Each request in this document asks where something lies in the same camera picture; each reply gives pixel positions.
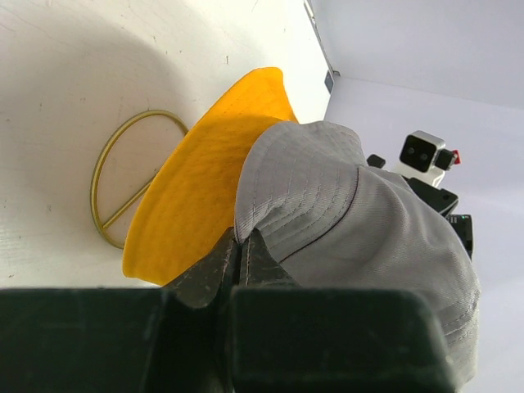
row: white wall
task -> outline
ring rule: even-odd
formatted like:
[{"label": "white wall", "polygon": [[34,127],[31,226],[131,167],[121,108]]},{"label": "white wall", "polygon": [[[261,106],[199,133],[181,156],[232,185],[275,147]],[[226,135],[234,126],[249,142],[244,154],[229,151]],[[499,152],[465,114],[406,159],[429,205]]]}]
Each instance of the white wall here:
[{"label": "white wall", "polygon": [[466,392],[524,386],[524,111],[339,78],[327,120],[355,130],[364,152],[396,162],[408,133],[421,129],[459,149],[463,164],[442,187],[473,214],[473,263],[482,285],[479,373]]},{"label": "white wall", "polygon": [[347,78],[524,109],[524,2],[316,0]]}]

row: yellow fabric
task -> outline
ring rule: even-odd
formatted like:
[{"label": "yellow fabric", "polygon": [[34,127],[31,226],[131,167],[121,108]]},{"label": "yellow fabric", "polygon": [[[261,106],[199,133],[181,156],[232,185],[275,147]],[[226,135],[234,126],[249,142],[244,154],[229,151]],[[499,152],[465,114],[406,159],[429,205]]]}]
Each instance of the yellow fabric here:
[{"label": "yellow fabric", "polygon": [[232,86],[176,147],[147,190],[124,246],[124,274],[164,285],[233,226],[238,179],[256,139],[296,121],[277,68]]}]

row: white floor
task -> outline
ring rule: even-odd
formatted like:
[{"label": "white floor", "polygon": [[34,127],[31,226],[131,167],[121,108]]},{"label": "white floor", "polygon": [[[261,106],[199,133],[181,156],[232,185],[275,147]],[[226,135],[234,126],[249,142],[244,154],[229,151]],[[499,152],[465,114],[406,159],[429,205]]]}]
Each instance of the white floor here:
[{"label": "white floor", "polygon": [[524,386],[524,111],[436,94],[338,79],[327,119],[356,131],[364,153],[392,168],[408,133],[446,140],[463,159],[441,186],[459,195],[474,224],[481,280],[477,376],[467,393],[518,393]]},{"label": "white floor", "polygon": [[[301,120],[328,102],[301,0],[2,0],[0,22],[0,287],[146,285],[122,275],[89,212],[98,154],[129,117],[165,109],[191,127],[262,66],[284,71]],[[102,175],[103,218],[180,138],[166,119],[129,130]]]}]

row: white surface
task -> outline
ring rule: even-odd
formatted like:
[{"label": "white surface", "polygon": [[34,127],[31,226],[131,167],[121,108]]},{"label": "white surface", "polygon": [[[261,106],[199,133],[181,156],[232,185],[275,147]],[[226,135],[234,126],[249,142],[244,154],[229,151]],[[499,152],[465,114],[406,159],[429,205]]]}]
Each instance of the white surface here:
[{"label": "white surface", "polygon": [[398,160],[408,133],[421,129],[459,149],[463,163],[441,186],[473,216],[481,285],[478,375],[467,393],[518,393],[524,386],[524,111],[353,79],[337,79],[327,119],[362,139],[364,153]]},{"label": "white surface", "polygon": [[335,70],[524,108],[524,2],[314,0]]},{"label": "white surface", "polygon": [[[279,66],[302,121],[323,117],[323,62],[302,1],[0,0],[0,287],[135,286],[97,234],[100,150],[138,112],[192,126],[234,82]],[[102,175],[108,217],[180,140],[165,119],[124,135]],[[132,212],[113,228],[123,236]]]}]

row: hat stitching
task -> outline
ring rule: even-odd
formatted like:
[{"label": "hat stitching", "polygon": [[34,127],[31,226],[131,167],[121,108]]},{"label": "hat stitching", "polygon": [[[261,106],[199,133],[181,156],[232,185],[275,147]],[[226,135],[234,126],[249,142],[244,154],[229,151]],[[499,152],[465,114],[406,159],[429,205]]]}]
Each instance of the hat stitching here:
[{"label": "hat stitching", "polygon": [[360,168],[361,168],[360,166],[357,167],[357,179],[356,179],[355,189],[353,190],[353,192],[349,192],[348,195],[346,196],[346,200],[345,200],[345,203],[344,203],[344,206],[345,206],[346,202],[347,202],[346,212],[343,215],[341,215],[340,217],[338,217],[338,219],[337,219],[337,221],[335,223],[333,223],[333,224],[330,223],[328,226],[331,226],[331,227],[325,233],[322,233],[320,236],[318,236],[317,238],[313,239],[308,244],[304,245],[303,247],[299,248],[298,250],[293,251],[290,255],[288,255],[285,258],[283,258],[280,261],[280,264],[284,263],[288,258],[292,257],[297,252],[300,252],[300,251],[304,250],[305,248],[307,248],[308,246],[310,246],[311,244],[319,241],[320,239],[322,239],[324,236],[326,236],[328,233],[330,233],[332,230],[334,230],[337,227],[338,223],[340,223],[342,221],[342,219],[347,215],[347,212],[350,210],[350,208],[352,206],[352,202],[353,202],[353,200],[355,198],[355,194],[356,194],[357,190],[359,189]]}]

